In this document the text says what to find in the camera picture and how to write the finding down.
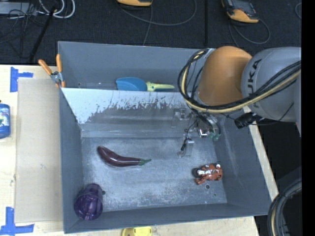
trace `blue corner bracket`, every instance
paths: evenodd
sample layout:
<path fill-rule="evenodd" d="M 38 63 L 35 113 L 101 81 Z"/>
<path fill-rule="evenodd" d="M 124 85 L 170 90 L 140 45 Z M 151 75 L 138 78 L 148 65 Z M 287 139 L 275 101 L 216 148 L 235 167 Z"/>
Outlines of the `blue corner bracket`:
<path fill-rule="evenodd" d="M 7 207 L 5 209 L 5 225 L 0 228 L 0 235 L 15 236 L 15 234 L 32 233 L 34 224 L 28 226 L 15 226 L 14 209 Z"/>
<path fill-rule="evenodd" d="M 10 92 L 17 92 L 18 90 L 18 78 L 32 78 L 33 73 L 23 72 L 19 73 L 18 69 L 15 69 L 13 66 L 11 67 L 11 77 L 10 77 Z"/>

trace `gray bin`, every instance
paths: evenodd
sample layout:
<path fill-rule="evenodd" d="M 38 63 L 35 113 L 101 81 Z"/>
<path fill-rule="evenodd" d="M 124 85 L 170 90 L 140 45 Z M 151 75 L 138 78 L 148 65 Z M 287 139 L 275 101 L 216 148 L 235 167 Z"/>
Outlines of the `gray bin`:
<path fill-rule="evenodd" d="M 189 113 L 177 78 L 196 51 L 58 43 L 66 80 L 66 88 L 60 90 L 65 233 L 268 213 L 271 198 L 248 128 L 238 129 L 232 119 L 218 118 L 218 141 L 192 133 L 191 156 L 177 155 L 189 125 L 189 120 L 171 124 L 177 109 Z M 198 61 L 197 69 L 204 61 Z M 175 90 L 120 91 L 115 80 L 121 77 L 172 84 Z M 98 145 L 152 161 L 113 168 L 98 156 Z M 222 180 L 197 185 L 192 169 L 213 162 L 221 164 Z M 73 205 L 78 192 L 92 182 L 106 192 L 104 209 L 98 219 L 85 221 L 77 217 Z"/>

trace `bin floor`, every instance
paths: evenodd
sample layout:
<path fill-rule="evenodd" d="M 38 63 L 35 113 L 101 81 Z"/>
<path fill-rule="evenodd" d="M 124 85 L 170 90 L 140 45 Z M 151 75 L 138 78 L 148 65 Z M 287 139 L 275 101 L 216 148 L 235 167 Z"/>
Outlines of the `bin floor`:
<path fill-rule="evenodd" d="M 97 183 L 105 191 L 104 211 L 226 203 L 222 181 L 194 182 L 191 171 L 216 162 L 211 139 L 196 138 L 191 156 L 180 158 L 182 138 L 100 138 L 82 135 L 84 183 Z M 151 159 L 143 166 L 107 165 L 97 147 L 121 156 Z"/>

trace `toy eggplant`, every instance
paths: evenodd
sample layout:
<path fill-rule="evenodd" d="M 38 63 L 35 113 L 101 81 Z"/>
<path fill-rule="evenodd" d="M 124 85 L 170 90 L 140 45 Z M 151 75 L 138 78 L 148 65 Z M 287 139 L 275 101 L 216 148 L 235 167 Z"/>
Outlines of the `toy eggplant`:
<path fill-rule="evenodd" d="M 114 167 L 142 166 L 151 159 L 120 156 L 104 146 L 98 146 L 97 152 L 106 164 Z"/>

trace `orange handle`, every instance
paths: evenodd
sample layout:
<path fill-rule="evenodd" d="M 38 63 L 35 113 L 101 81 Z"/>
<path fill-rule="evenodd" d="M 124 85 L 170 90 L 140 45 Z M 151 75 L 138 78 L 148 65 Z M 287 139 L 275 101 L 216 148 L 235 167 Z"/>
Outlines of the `orange handle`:
<path fill-rule="evenodd" d="M 61 64 L 60 54 L 56 55 L 56 63 L 57 63 L 58 72 L 62 72 L 63 71 L 63 66 Z"/>
<path fill-rule="evenodd" d="M 40 64 L 41 67 L 44 68 L 44 70 L 46 71 L 48 75 L 51 75 L 53 73 L 53 71 L 48 67 L 48 65 L 46 64 L 44 60 L 39 59 L 38 64 Z"/>

